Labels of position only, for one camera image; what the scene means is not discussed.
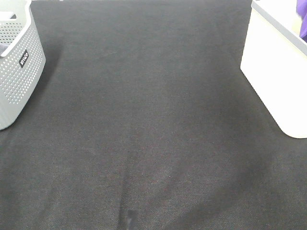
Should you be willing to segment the purple towel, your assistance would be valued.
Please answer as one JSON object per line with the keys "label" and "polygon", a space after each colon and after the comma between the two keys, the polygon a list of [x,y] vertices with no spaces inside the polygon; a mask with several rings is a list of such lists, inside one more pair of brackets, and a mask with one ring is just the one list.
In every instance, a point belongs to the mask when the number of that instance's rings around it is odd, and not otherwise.
{"label": "purple towel", "polygon": [[302,19],[299,36],[306,42],[307,41],[307,0],[297,0],[296,13]]}

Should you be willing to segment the black table cloth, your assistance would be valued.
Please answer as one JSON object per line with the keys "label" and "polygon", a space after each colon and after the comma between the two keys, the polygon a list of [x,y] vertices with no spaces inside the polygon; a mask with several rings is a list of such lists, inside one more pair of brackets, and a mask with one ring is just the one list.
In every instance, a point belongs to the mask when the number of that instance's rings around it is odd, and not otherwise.
{"label": "black table cloth", "polygon": [[1,229],[306,229],[307,142],[239,67],[250,5],[32,2],[46,65],[0,133]]}

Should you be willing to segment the cream plastic storage box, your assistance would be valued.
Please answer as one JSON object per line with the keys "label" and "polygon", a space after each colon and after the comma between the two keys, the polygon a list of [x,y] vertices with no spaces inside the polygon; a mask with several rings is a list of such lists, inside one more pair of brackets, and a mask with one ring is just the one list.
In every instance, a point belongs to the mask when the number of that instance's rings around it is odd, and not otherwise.
{"label": "cream plastic storage box", "polygon": [[254,0],[240,68],[286,135],[307,137],[307,42],[296,0]]}

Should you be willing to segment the grey perforated plastic basket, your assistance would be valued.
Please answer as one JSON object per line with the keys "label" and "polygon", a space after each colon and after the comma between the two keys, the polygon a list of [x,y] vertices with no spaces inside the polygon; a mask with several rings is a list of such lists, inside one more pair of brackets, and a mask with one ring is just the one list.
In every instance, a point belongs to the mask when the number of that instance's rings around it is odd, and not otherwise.
{"label": "grey perforated plastic basket", "polygon": [[0,2],[0,128],[15,122],[43,72],[46,57],[29,0]]}

